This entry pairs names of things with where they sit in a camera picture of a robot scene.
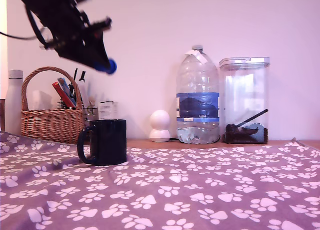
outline mug handle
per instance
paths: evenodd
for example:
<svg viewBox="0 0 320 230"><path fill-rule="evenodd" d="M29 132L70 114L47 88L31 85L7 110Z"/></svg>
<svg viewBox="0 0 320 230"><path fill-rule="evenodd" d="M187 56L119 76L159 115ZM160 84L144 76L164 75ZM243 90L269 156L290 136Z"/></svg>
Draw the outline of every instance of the mug handle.
<svg viewBox="0 0 320 230"><path fill-rule="evenodd" d="M86 164L94 164L96 161L96 157L92 156L91 159L87 159L84 153L84 144L85 144L85 135L90 131L94 131L96 129L95 126L86 126L82 131L79 133L78 142L77 142L77 152L80 160Z"/></svg>

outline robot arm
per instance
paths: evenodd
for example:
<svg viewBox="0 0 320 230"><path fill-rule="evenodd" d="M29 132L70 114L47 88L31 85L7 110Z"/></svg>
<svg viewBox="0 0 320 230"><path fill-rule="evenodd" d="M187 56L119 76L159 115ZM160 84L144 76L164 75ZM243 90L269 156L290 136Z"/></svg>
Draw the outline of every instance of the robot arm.
<svg viewBox="0 0 320 230"><path fill-rule="evenodd" d="M85 0L21 0L32 29L45 49L54 49L60 57L112 74L116 64L109 60L103 31L111 28L111 19L90 24L85 12L76 5ZM34 13L53 36L46 42L32 16Z"/></svg>

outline small white box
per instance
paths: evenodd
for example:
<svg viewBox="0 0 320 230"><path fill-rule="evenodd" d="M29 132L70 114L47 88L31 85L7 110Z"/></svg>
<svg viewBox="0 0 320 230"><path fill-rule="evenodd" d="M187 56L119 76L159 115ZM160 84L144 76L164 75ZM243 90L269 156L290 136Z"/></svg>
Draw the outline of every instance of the small white box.
<svg viewBox="0 0 320 230"><path fill-rule="evenodd" d="M118 103L114 101L101 101L98 103L99 120L118 119Z"/></svg>

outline basket handle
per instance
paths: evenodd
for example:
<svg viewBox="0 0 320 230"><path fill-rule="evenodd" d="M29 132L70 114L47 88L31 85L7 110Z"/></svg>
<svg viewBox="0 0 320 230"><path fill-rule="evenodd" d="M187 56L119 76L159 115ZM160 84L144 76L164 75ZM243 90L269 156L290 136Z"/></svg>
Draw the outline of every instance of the basket handle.
<svg viewBox="0 0 320 230"><path fill-rule="evenodd" d="M57 67L53 67L53 66L44 66L44 67L40 67L34 71L31 72L30 75L28 75L25 80L23 81L22 84L22 91L21 91L21 96L22 96L22 110L23 111L28 111L28 100L27 100L27 85L29 83L29 81L38 73L42 72L42 71L56 71L59 72L61 74L63 74L64 76L66 76L72 83L72 85L74 86L74 92L75 92L75 96L76 96L76 110L80 110L82 108L82 104L81 104L81 95L80 95L80 90L79 87L77 85L77 83L74 81L74 79L64 70L57 68Z"/></svg>

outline container lid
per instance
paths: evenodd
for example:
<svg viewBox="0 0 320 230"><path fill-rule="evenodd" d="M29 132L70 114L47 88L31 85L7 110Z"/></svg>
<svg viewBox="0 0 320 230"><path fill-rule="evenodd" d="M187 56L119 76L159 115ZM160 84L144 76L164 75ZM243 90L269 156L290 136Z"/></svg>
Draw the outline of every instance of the container lid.
<svg viewBox="0 0 320 230"><path fill-rule="evenodd" d="M23 79L24 72L22 70L9 70L8 76L9 79Z"/></svg>
<svg viewBox="0 0 320 230"><path fill-rule="evenodd" d="M203 50L204 47L202 45L194 45L194 46L192 46L192 49L193 50Z"/></svg>
<svg viewBox="0 0 320 230"><path fill-rule="evenodd" d="M220 62L220 68L230 71L239 69L265 68L270 65L269 57L232 57L224 58Z"/></svg>

